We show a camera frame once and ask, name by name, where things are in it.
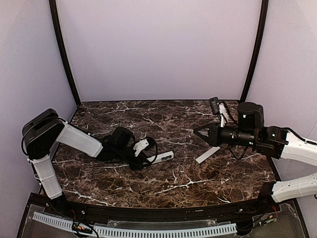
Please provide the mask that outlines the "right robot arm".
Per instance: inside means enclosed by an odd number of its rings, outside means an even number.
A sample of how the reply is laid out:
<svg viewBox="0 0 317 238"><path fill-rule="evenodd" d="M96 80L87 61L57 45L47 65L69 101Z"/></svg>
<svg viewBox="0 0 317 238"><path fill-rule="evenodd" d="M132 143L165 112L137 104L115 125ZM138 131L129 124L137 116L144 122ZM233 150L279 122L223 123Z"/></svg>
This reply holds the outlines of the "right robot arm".
<svg viewBox="0 0 317 238"><path fill-rule="evenodd" d="M288 127L264 126L264 110L261 105L244 102L237 106L238 119L234 126L228 125L231 114L225 102L210 99L212 113L219 123L197 127L193 132L208 145L222 144L243 146L276 159L291 159L316 166L317 143L307 140ZM258 199L264 203L279 203L288 199L316 195L317 175L288 180L266 182L261 187Z"/></svg>

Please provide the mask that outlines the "white remote control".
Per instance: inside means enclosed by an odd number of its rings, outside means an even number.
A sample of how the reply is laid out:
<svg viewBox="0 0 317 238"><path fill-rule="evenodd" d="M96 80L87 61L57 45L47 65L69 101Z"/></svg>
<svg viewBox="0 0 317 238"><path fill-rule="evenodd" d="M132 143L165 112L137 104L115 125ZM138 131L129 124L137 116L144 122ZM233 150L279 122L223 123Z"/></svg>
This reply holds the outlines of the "white remote control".
<svg viewBox="0 0 317 238"><path fill-rule="evenodd" d="M147 160L151 162L152 164L157 164L157 163L164 162L173 158L174 158L174 152L169 151L169 152L158 154L157 156L151 156L147 158Z"/></svg>

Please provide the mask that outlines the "white battery cover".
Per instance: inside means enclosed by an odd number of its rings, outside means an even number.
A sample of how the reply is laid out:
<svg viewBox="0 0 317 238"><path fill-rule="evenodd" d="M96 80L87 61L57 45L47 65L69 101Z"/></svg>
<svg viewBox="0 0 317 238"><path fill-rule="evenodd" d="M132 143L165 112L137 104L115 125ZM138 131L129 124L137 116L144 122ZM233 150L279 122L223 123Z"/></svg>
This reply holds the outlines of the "white battery cover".
<svg viewBox="0 0 317 238"><path fill-rule="evenodd" d="M198 158L195 159L195 161L199 164L201 164L203 161L205 161L207 158L212 156L214 153L216 153L220 147L211 147L208 151L200 155Z"/></svg>

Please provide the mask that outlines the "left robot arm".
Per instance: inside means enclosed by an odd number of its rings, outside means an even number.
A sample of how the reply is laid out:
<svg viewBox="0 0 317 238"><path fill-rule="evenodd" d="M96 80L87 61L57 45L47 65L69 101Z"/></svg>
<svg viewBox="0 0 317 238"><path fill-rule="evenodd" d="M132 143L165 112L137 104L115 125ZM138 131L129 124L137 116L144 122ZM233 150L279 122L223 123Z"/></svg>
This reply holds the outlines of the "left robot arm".
<svg viewBox="0 0 317 238"><path fill-rule="evenodd" d="M144 152L151 147L148 138L137 141L131 131L118 127L110 135L98 139L70 124L53 109L47 109L23 126L21 147L51 200L63 196L53 165L63 149L106 163L125 162L132 170L151 165Z"/></svg>

